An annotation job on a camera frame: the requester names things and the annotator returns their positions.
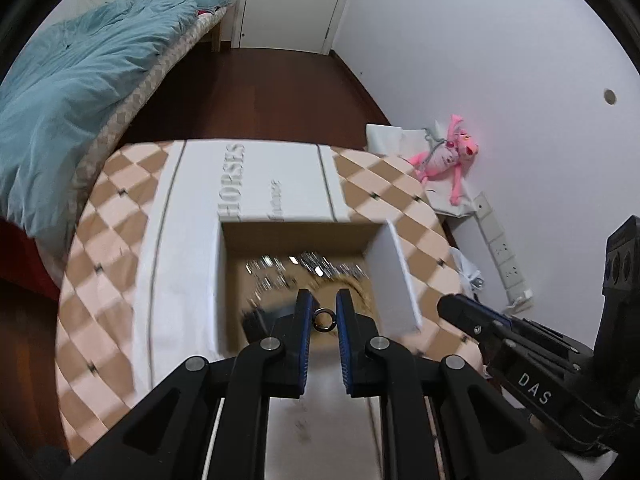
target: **baseboard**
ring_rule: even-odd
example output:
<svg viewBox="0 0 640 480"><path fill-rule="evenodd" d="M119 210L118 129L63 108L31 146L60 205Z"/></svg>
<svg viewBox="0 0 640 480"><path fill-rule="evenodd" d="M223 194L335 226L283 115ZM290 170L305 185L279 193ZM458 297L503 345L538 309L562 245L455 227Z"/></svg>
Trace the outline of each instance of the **baseboard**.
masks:
<svg viewBox="0 0 640 480"><path fill-rule="evenodd" d="M342 68L343 72L350 79L351 83L355 91L358 93L364 104L370 109L374 120L372 123L375 124L386 124L390 125L389 120L385 117L382 110L378 106L378 104L373 100L373 97L367 92L367 89L364 88L360 80L356 77L356 75L351 71L351 69L347 66L347 64L342 60L338 53L331 49L329 51L329 56L333 57L338 65Z"/></svg>

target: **door frame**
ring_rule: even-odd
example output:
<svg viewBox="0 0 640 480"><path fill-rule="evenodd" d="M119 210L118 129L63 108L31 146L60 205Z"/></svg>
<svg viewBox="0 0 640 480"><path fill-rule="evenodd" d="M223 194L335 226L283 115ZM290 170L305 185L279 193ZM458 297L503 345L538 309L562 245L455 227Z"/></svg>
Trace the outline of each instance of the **door frame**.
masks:
<svg viewBox="0 0 640 480"><path fill-rule="evenodd" d="M324 38L324 43L322 44L321 54L329 54L329 51L331 50L335 33L338 29L338 24L340 23L340 18L342 17L346 3L347 0L337 0L335 3L334 13L331 16L329 28L327 30L326 37ZM246 0L238 0L236 2L236 17L234 19L234 30L231 37L231 48L240 48L240 34L242 33L242 19L244 18L245 5Z"/></svg>

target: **red fabric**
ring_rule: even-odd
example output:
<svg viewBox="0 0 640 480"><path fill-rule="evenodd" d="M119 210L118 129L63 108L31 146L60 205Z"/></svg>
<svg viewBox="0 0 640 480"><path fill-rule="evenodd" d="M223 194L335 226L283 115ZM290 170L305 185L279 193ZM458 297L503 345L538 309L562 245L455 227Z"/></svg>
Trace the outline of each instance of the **red fabric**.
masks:
<svg viewBox="0 0 640 480"><path fill-rule="evenodd" d="M0 219L0 278L57 301L60 290L44 268L36 242Z"/></svg>

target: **plush toy head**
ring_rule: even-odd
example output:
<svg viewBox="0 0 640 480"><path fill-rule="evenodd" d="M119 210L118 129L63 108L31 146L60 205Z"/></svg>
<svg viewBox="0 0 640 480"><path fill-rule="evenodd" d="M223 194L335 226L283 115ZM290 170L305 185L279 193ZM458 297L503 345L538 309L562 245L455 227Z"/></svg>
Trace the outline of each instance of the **plush toy head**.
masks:
<svg viewBox="0 0 640 480"><path fill-rule="evenodd" d="M457 135L457 148L461 160L471 160L478 154L478 145L466 134L466 130L460 130Z"/></svg>

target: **bed leg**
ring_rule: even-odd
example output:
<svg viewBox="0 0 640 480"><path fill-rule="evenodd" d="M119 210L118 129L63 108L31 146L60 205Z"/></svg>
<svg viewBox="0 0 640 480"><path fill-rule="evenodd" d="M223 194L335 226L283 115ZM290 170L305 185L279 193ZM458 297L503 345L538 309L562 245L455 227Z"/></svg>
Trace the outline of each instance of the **bed leg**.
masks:
<svg viewBox="0 0 640 480"><path fill-rule="evenodd" d="M220 29L222 22L211 29L211 51L220 52Z"/></svg>

